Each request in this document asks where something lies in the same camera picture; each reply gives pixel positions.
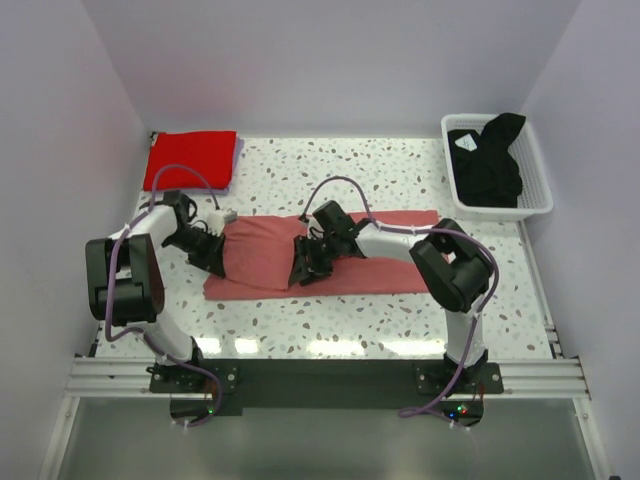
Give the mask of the pink t shirt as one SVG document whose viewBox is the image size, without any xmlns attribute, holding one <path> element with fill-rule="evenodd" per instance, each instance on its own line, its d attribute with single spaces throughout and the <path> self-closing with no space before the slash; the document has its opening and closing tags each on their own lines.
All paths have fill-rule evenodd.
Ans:
<svg viewBox="0 0 640 480">
<path fill-rule="evenodd" d="M 225 276 L 203 284 L 210 301 L 293 297 L 425 293 L 427 286 L 410 263 L 391 259 L 346 258 L 332 275 L 307 286 L 290 286 L 294 238 L 306 232 L 295 216 L 242 216 L 224 229 Z"/>
</svg>

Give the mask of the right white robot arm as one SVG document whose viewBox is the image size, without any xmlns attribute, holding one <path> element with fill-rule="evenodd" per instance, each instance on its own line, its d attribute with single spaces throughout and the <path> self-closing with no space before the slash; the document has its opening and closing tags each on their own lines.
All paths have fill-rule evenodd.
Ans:
<svg viewBox="0 0 640 480">
<path fill-rule="evenodd" d="M 444 309 L 448 340 L 448 386 L 469 392 L 481 380 L 477 365 L 486 356 L 481 334 L 484 305 L 495 290 L 498 267 L 483 245 L 453 220 L 405 227 L 368 216 L 356 221 L 335 201 L 319 207 L 294 238 L 288 284 L 306 286 L 333 273 L 343 258 L 384 259 L 412 265 L 436 303 Z"/>
</svg>

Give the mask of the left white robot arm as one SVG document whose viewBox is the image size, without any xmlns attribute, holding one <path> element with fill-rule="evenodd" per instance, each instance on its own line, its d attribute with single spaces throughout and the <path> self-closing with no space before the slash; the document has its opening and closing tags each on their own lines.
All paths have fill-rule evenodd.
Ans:
<svg viewBox="0 0 640 480">
<path fill-rule="evenodd" d="M 104 323 L 105 340 L 133 336 L 142 341 L 157 364 L 175 365 L 171 378 L 185 392 L 205 385 L 207 368 L 195 339 L 166 309 L 157 253 L 174 247 L 187 255 L 188 265 L 223 278 L 224 230 L 235 218 L 218 205 L 200 218 L 193 198 L 167 191 L 159 200 L 151 197 L 121 230 L 85 246 L 89 308 Z"/>
</svg>

